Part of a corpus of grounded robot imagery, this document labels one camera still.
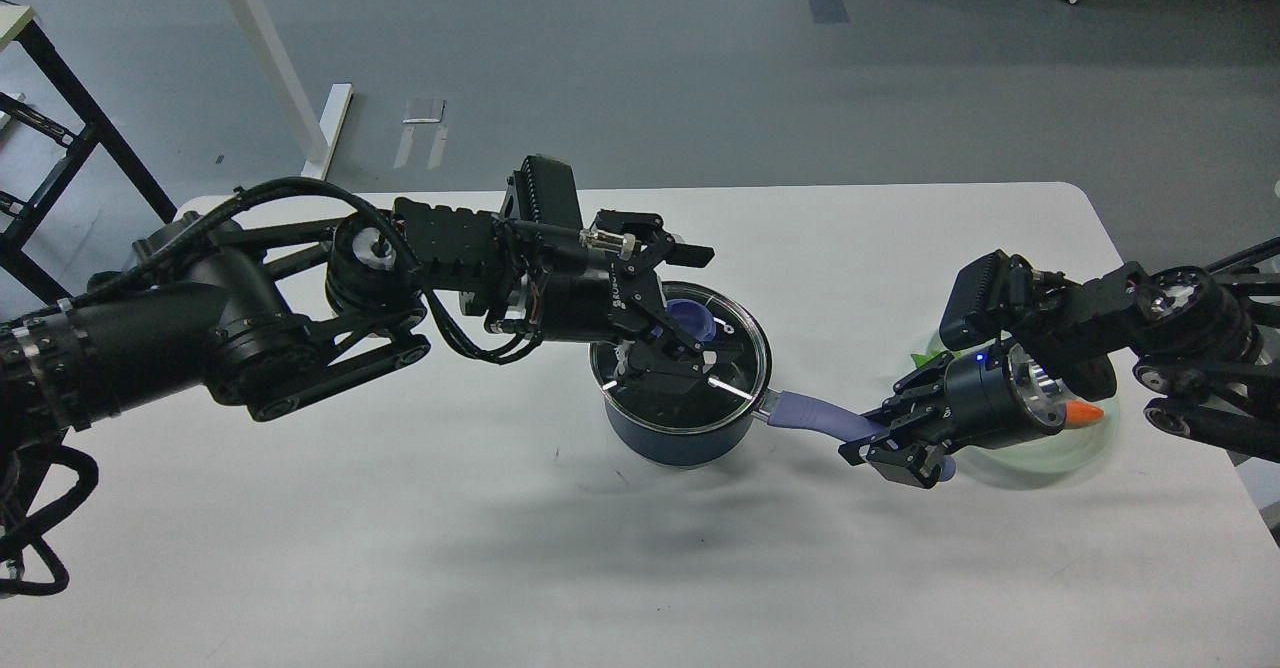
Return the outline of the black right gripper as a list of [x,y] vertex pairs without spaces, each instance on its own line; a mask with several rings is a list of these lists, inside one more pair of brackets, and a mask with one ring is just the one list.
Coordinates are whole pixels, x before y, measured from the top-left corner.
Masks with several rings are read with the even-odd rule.
[[932,358],[899,378],[838,454],[869,465],[890,482],[932,489],[951,480],[951,456],[941,444],[893,436],[886,425],[947,417],[951,447],[1005,449],[1053,436],[1066,427],[1068,390],[1023,346],[983,346],[957,358]]

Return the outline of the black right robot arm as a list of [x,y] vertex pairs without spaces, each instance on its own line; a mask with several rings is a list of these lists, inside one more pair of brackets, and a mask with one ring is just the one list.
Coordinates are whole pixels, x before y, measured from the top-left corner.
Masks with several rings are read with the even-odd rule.
[[838,453],[892,482],[932,489],[968,447],[1002,449],[1065,430],[1070,395],[1117,390],[1111,354],[1135,354],[1155,398],[1144,417],[1197,443],[1277,459],[1277,362],[1262,329],[1277,328],[1277,276],[1262,241],[1206,267],[1147,273],[1129,262],[1073,282],[1021,255],[982,255],[957,273],[940,321],[943,353],[908,372],[876,410],[868,436]]

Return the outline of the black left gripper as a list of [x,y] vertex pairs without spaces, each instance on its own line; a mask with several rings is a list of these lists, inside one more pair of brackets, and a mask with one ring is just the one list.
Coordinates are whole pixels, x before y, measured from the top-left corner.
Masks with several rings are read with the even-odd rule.
[[745,353],[746,334],[696,299],[668,299],[689,348],[659,326],[658,264],[707,267],[716,250],[666,230],[657,212],[599,211],[582,232],[540,232],[535,335],[553,343],[620,343],[605,362],[605,392],[685,395],[722,362]]

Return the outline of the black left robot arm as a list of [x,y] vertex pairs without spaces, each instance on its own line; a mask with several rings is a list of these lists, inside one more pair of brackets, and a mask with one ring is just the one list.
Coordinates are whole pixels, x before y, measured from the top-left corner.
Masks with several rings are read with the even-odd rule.
[[547,156],[521,163],[498,211],[376,209],[287,177],[186,214],[134,255],[3,326],[4,598],[69,582],[46,536],[99,466],[64,436],[188,386],[271,421],[421,361],[424,320],[484,363],[544,343],[617,346],[620,385],[667,395],[700,384],[716,346],[669,308],[657,273],[705,267],[713,250],[654,212],[582,221],[571,166]]

